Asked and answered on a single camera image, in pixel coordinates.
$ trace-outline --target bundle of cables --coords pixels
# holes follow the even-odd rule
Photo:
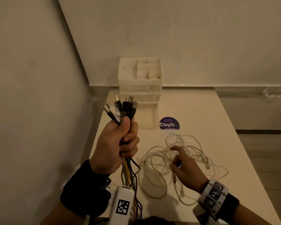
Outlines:
[[[197,146],[187,145],[183,139],[184,137],[190,137],[190,138],[194,139],[195,142],[197,143]],[[183,147],[184,150],[186,151],[186,153],[188,154],[188,156],[195,159],[197,162],[204,164],[206,170],[209,170],[210,167],[212,167],[213,174],[205,174],[206,176],[210,177],[210,179],[221,179],[221,178],[225,177],[229,172],[228,169],[226,169],[225,167],[215,165],[213,160],[204,154],[200,142],[194,136],[170,134],[166,137],[165,144],[166,144],[166,147],[161,147],[161,146],[152,147],[151,149],[149,149],[149,151],[147,151],[147,153],[139,161],[140,167],[146,165],[146,166],[152,167],[152,169],[145,169],[145,170],[143,169],[143,171],[138,170],[137,171],[138,176],[141,173],[144,175],[145,178],[148,179],[148,181],[150,182],[151,185],[158,187],[158,188],[163,187],[165,189],[164,193],[161,196],[153,196],[152,194],[148,193],[144,187],[142,187],[140,185],[140,188],[148,197],[155,198],[155,199],[161,199],[161,198],[165,197],[167,195],[168,186],[173,182],[177,197],[182,204],[191,206],[197,202],[197,198],[189,197],[184,194],[183,184],[176,178],[175,174],[172,173],[172,171],[170,169],[170,164],[172,163],[172,160],[178,153],[176,151],[170,150],[170,147],[172,147],[174,145]],[[161,158],[161,159],[159,162],[154,162],[153,161],[154,158]],[[220,175],[219,168],[225,170],[225,173],[223,175]],[[153,180],[150,181],[150,178],[148,177],[148,173],[146,173],[145,171],[150,172],[151,175],[153,175],[155,177],[156,176],[161,177],[161,179],[163,181],[163,185],[162,186],[156,185],[153,183]],[[165,179],[166,175],[167,176],[170,175],[170,177],[171,177],[170,181],[168,181],[168,182]],[[183,197],[190,198],[190,199],[192,199],[193,202],[185,203],[181,199]]]
[[[112,120],[120,125],[124,116],[127,116],[130,120],[132,120],[135,115],[138,103],[133,101],[132,96],[130,96],[129,99],[125,99],[125,101],[122,103],[116,95],[116,102],[114,103],[114,105],[115,111],[112,110],[108,103],[106,104],[107,108],[104,108],[104,111]],[[136,197],[136,193],[138,190],[138,179],[136,174],[132,170],[131,162],[134,163],[139,170],[141,169],[140,166],[132,158],[123,157],[121,179],[123,185],[128,186],[134,190],[135,195],[132,205],[131,218],[133,221],[135,221],[143,218],[143,207]]]

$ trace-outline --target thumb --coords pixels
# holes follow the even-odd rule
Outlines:
[[[171,163],[170,164],[171,170],[176,174],[177,178],[180,179],[183,175],[183,172],[180,168],[178,168],[175,164]]]
[[[121,125],[116,129],[114,132],[114,136],[116,137],[117,140],[120,140],[125,136],[130,129],[130,119],[125,116],[122,119]]]

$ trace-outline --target tangled white cables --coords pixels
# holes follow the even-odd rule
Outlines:
[[[194,146],[194,145],[187,145],[185,144],[185,141],[183,138],[192,138],[196,141],[197,143],[197,146]],[[163,186],[162,187],[165,187],[165,192],[162,196],[153,196],[151,194],[149,194],[142,186],[141,184],[139,184],[140,188],[142,189],[142,191],[148,196],[148,197],[151,197],[151,198],[155,198],[155,199],[161,199],[163,197],[166,196],[167,192],[168,192],[168,188],[167,186],[170,185],[173,181],[173,184],[174,184],[174,188],[175,188],[175,191],[176,191],[176,194],[177,194],[177,197],[178,199],[180,200],[180,202],[184,205],[187,205],[187,206],[191,206],[191,205],[194,205],[196,202],[197,202],[197,199],[195,198],[192,198],[192,197],[189,197],[189,196],[186,196],[184,194],[184,191],[183,191],[183,184],[179,181],[179,180],[176,180],[176,176],[172,173],[171,169],[170,169],[170,164],[172,163],[172,160],[174,159],[174,157],[176,156],[176,154],[178,152],[176,151],[172,151],[170,150],[170,147],[174,146],[174,145],[177,145],[177,146],[181,146],[184,148],[184,150],[186,151],[186,153],[193,159],[195,159],[197,162],[199,163],[203,163],[206,165],[206,169],[210,169],[210,167],[212,167],[213,169],[213,174],[210,175],[210,174],[206,174],[206,176],[209,176],[210,179],[221,179],[223,177],[225,177],[227,174],[228,174],[228,169],[226,169],[225,167],[223,166],[219,166],[219,165],[215,165],[215,163],[213,162],[213,160],[206,156],[203,152],[203,149],[202,149],[202,146],[200,144],[200,142],[194,137],[194,136],[191,136],[191,135],[176,135],[176,134],[170,134],[166,137],[165,139],[165,144],[166,144],[166,147],[161,147],[161,146],[154,146],[152,148],[149,149],[149,151],[147,151],[147,153],[142,157],[142,159],[139,161],[139,166],[140,167],[144,167],[144,165],[146,164],[146,166],[150,166],[153,168],[153,172],[150,172],[151,175],[154,175],[154,176],[160,176],[162,181],[163,181]],[[153,161],[153,158],[161,158],[160,162],[154,162]],[[220,170],[219,168],[222,168],[225,170],[225,174],[220,176]],[[156,186],[156,187],[161,187],[161,186],[158,186],[156,184],[154,184],[149,178],[148,178],[148,174],[142,170],[138,171],[137,172],[138,175],[141,173],[144,175],[144,177],[147,178],[147,180],[150,182],[151,185],[153,186]],[[164,176],[165,175],[168,175],[171,173],[171,179],[169,181],[169,183],[167,183],[167,181],[165,180]],[[190,198],[192,200],[194,200],[193,203],[191,204],[187,204],[185,202],[183,202],[181,200],[181,198],[183,197],[187,197],[187,198]]]

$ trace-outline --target round sticker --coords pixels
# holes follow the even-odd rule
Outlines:
[[[172,117],[164,117],[159,122],[159,127],[162,130],[178,130],[180,129],[179,122]]]

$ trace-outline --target table surface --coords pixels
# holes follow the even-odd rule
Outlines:
[[[112,87],[108,94],[107,103],[113,104],[116,94],[119,94],[118,88]],[[158,113],[159,119],[163,117],[175,118],[180,124],[179,134],[195,136],[201,143],[204,153],[213,159],[215,164],[229,170],[229,174],[222,178],[220,182],[229,188],[229,192],[237,197],[241,204],[272,225],[281,224],[214,90],[189,88],[163,89]],[[90,157],[94,153],[101,131],[109,121],[110,118],[103,112]],[[139,130],[140,142],[134,160],[139,162],[146,152],[156,145],[165,147],[166,135],[166,130]],[[113,185],[122,185],[120,173],[121,169],[118,169],[110,176]],[[150,186],[143,176],[140,176],[139,184],[152,194],[158,195],[162,191]],[[184,188],[184,191],[186,196],[196,199],[199,197],[197,193],[187,188]],[[137,197],[143,205],[144,218],[155,215],[169,221],[197,222],[192,212],[194,206],[185,206],[178,200],[173,184],[168,186],[167,195],[162,199],[149,198],[141,189],[138,190]],[[182,200],[186,203],[193,202],[193,200],[187,197],[182,198]],[[108,217],[109,210],[110,208],[102,216]]]

